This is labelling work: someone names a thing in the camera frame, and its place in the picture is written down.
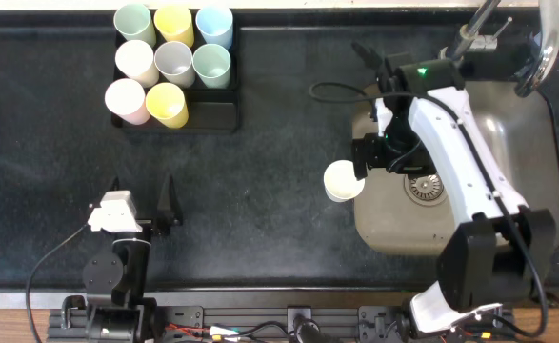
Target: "cup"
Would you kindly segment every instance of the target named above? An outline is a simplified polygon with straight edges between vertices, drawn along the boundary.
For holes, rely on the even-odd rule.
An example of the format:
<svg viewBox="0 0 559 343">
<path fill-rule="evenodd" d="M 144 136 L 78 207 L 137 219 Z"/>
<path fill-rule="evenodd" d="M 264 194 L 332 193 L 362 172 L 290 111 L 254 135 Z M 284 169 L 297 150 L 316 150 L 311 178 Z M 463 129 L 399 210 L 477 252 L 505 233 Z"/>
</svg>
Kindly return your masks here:
<svg viewBox="0 0 559 343">
<path fill-rule="evenodd" d="M 160 46 L 154 54 L 154 64 L 169 82 L 179 87 L 192 86 L 196 74 L 192 67 L 192 51 L 182 42 L 168 42 Z"/>
<path fill-rule="evenodd" d="M 118 48 L 115 56 L 116 67 L 128 78 L 148 88 L 158 82 L 158 69 L 154 66 L 154 51 L 144 41 L 134 40 Z"/>
<path fill-rule="evenodd" d="M 179 129 L 188 122 L 188 108 L 184 93 L 169 82 L 152 87 L 146 96 L 146 108 L 163 125 Z"/>
<path fill-rule="evenodd" d="M 128 78 L 114 81 L 106 90 L 108 110 L 133 125 L 144 124 L 150 119 L 145 99 L 142 85 Z"/>
<path fill-rule="evenodd" d="M 189 47 L 194 44 L 192 13 L 186 6 L 163 6 L 154 14 L 154 25 L 168 42 L 178 41 Z"/>
<path fill-rule="evenodd" d="M 329 199 L 345 202 L 359 195 L 366 184 L 365 179 L 357 180 L 353 162 L 335 161 L 324 172 L 324 186 Z"/>
<path fill-rule="evenodd" d="M 222 89 L 230 82 L 230 54 L 222 46 L 206 44 L 194 52 L 192 66 L 205 86 Z"/>
<path fill-rule="evenodd" d="M 229 49 L 232 45 L 232 12 L 224 7 L 205 7 L 196 13 L 196 27 L 205 42 Z"/>
<path fill-rule="evenodd" d="M 114 14 L 114 27 L 127 40 L 142 40 L 151 47 L 156 44 L 156 32 L 150 10 L 142 4 L 129 4 Z"/>
</svg>

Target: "sink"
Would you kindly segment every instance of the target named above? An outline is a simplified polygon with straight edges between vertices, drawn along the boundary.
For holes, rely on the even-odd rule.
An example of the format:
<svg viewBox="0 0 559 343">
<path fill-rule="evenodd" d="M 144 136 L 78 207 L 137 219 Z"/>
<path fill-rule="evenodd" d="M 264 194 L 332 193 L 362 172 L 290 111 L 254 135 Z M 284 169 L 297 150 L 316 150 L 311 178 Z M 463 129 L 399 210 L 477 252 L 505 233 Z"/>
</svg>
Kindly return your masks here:
<svg viewBox="0 0 559 343">
<path fill-rule="evenodd" d="M 468 82 L 466 90 L 480 132 L 511 185 L 532 209 L 549 209 L 559 246 L 559 165 L 549 105 L 534 92 L 514 93 L 511 82 Z M 376 86 L 366 88 L 378 93 Z M 369 104 L 352 116 L 353 138 L 378 131 Z M 454 232 L 452 211 L 441 179 L 408 180 L 383 169 L 369 171 L 354 200 L 355 226 L 373 249 L 389 254 L 439 254 Z"/>
</svg>

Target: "drain strainer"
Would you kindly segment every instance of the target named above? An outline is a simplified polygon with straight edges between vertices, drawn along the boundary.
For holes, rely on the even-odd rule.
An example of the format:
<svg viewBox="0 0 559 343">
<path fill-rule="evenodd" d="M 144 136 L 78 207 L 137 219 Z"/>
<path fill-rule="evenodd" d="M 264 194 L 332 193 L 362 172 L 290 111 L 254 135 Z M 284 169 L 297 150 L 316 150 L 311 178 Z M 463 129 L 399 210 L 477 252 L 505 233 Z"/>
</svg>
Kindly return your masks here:
<svg viewBox="0 0 559 343">
<path fill-rule="evenodd" d="M 423 206 L 435 206 L 447 198 L 442 180 L 437 174 L 417 177 L 412 180 L 405 176 L 404 188 L 412 201 Z"/>
</svg>

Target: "chrome faucet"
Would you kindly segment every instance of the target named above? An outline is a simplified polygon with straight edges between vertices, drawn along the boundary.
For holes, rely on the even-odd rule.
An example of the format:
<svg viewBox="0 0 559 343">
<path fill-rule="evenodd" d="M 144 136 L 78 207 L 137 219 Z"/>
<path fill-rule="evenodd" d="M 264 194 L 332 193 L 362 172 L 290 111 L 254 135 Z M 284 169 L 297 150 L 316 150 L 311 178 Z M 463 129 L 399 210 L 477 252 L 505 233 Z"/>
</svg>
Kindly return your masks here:
<svg viewBox="0 0 559 343">
<path fill-rule="evenodd" d="M 489 19 L 492 11 L 501 0 L 486 0 L 473 15 L 473 18 L 461 27 L 454 42 L 447 47 L 446 57 L 460 61 L 478 35 L 482 25 Z M 514 91 L 518 96 L 526 97 L 539 87 L 552 69 L 559 51 L 559 2 L 557 0 L 539 0 L 539 16 L 542 23 L 541 49 L 530 69 L 519 78 Z"/>
</svg>

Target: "black countertop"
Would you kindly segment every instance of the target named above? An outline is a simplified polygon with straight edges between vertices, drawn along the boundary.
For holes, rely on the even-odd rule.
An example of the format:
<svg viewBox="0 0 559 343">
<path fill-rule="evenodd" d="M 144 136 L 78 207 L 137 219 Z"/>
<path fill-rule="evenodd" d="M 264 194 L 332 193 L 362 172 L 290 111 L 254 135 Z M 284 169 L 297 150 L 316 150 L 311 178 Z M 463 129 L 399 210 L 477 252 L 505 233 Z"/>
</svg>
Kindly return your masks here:
<svg viewBox="0 0 559 343">
<path fill-rule="evenodd" d="M 186 223 L 153 241 L 150 291 L 425 288 L 434 280 L 433 257 L 373 251 L 354 227 L 352 202 L 328 200 L 323 172 L 349 158 L 354 108 L 316 103 L 307 91 L 324 80 L 374 82 L 352 42 L 433 58 L 470 11 L 444 13 L 449 20 L 441 14 L 368 13 L 382 25 L 336 26 L 334 12 L 317 11 L 307 17 L 323 29 L 288 16 L 300 27 L 286 30 L 271 20 L 257 26 L 273 13 L 253 20 L 237 13 L 250 24 L 239 31 L 242 119 L 224 136 L 125 135 L 110 125 L 103 94 L 113 74 L 111 13 L 45 15 L 36 26 L 16 15 L 0 25 L 0 290 L 22 289 L 36 261 L 87 220 L 89 202 L 115 175 L 147 209 L 167 172 Z M 506 34 L 524 36 L 535 26 L 531 13 L 516 14 Z M 497 14 L 496 24 L 506 15 Z M 396 25 L 400 18 L 408 20 Z M 559 149 L 559 61 L 542 90 Z M 109 245 L 103 234 L 82 234 L 44 265 L 36 285 L 82 289 L 82 267 Z M 559 288 L 559 251 L 547 283 Z"/>
</svg>

